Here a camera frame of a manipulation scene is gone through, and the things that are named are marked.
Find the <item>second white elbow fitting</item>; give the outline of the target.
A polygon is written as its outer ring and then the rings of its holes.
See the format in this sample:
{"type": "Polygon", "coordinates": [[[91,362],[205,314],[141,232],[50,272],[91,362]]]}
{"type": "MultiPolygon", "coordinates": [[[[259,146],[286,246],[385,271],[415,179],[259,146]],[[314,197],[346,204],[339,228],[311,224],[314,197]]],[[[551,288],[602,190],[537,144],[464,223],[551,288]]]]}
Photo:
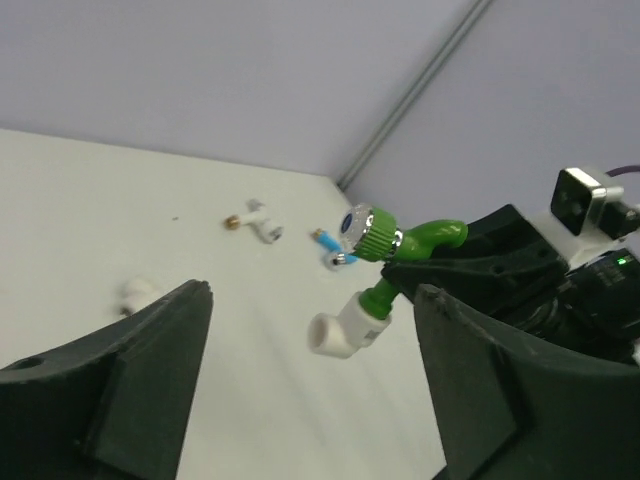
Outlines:
{"type": "Polygon", "coordinates": [[[134,277],[126,281],[118,292],[118,313],[123,316],[133,315],[154,303],[162,296],[161,291],[149,280],[134,277]]]}

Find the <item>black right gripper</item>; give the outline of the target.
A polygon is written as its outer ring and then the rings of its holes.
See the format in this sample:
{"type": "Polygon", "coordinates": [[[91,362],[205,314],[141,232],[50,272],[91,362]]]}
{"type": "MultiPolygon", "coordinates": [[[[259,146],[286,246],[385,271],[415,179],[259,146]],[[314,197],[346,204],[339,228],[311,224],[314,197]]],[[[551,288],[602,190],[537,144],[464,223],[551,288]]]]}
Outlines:
{"type": "Polygon", "coordinates": [[[461,246],[438,246],[427,260],[392,262],[382,277],[409,300],[419,286],[434,285],[556,346],[636,363],[639,258],[629,249],[611,250],[566,275],[568,270],[556,249],[507,204],[470,223],[461,246]]]}

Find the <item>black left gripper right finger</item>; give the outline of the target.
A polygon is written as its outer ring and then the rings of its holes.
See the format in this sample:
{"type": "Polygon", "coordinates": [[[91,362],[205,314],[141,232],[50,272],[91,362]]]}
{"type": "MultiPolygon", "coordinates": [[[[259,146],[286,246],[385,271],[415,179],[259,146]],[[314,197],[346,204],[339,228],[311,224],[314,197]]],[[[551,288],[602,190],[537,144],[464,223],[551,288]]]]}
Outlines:
{"type": "Polygon", "coordinates": [[[421,286],[414,318],[447,479],[635,479],[639,370],[421,286]]]}

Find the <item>white plastic elbow fitting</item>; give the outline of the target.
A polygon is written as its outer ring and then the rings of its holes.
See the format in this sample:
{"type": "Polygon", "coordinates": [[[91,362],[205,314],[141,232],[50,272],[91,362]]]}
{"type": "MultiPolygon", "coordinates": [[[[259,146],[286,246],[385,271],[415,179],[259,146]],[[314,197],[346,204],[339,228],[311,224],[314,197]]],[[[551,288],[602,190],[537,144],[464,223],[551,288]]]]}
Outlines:
{"type": "Polygon", "coordinates": [[[348,359],[369,347],[391,324],[391,316],[380,320],[368,313],[356,292],[337,315],[317,314],[307,330],[307,345],[318,355],[348,359]]]}

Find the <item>green plastic faucet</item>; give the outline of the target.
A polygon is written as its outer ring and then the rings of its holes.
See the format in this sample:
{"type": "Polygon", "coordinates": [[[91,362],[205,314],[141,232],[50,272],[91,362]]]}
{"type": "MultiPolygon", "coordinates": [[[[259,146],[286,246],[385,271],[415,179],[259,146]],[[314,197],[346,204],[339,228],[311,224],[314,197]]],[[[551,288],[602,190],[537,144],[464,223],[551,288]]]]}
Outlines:
{"type": "MultiPolygon", "coordinates": [[[[365,262],[385,264],[425,261],[439,246],[463,245],[468,232],[465,222],[451,219],[402,229],[391,213],[366,203],[353,206],[339,227],[340,241],[348,254],[365,262]]],[[[382,278],[374,286],[355,293],[339,315],[387,322],[399,294],[398,287],[382,278]]]]}

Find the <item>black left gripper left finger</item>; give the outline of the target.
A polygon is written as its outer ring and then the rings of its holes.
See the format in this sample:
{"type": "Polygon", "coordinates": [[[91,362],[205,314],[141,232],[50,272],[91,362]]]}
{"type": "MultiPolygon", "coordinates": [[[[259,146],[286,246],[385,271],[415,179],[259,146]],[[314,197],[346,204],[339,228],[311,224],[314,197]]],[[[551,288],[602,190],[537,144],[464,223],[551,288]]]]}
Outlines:
{"type": "Polygon", "coordinates": [[[189,280],[1,370],[4,479],[174,479],[213,312],[189,280]]]}

